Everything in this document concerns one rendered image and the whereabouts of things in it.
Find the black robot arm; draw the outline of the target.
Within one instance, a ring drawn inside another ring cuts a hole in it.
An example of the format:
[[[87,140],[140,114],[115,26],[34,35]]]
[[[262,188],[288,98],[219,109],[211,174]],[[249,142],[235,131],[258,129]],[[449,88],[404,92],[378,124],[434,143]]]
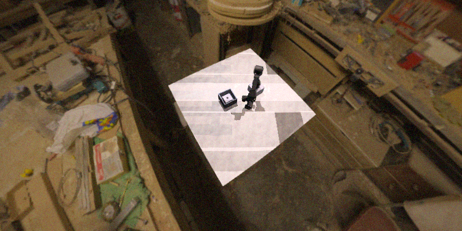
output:
[[[252,108],[253,107],[253,102],[256,101],[256,89],[260,87],[261,85],[261,80],[259,77],[262,75],[264,68],[262,66],[256,65],[254,66],[254,79],[253,79],[253,85],[248,93],[248,95],[243,95],[242,96],[242,102],[248,101],[246,107],[247,108]]]

